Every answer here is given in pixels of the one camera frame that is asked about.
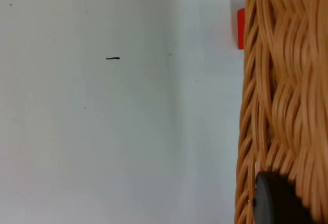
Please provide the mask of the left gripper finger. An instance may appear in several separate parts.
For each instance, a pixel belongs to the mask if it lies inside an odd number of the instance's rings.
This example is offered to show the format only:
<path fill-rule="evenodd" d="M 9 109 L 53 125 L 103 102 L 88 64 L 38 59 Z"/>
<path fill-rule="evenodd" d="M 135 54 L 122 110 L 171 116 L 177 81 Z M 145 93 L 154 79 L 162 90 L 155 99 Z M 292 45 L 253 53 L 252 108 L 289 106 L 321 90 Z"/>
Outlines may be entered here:
<path fill-rule="evenodd" d="M 314 223 L 295 189 L 276 172 L 258 173 L 253 208 L 254 223 Z"/>

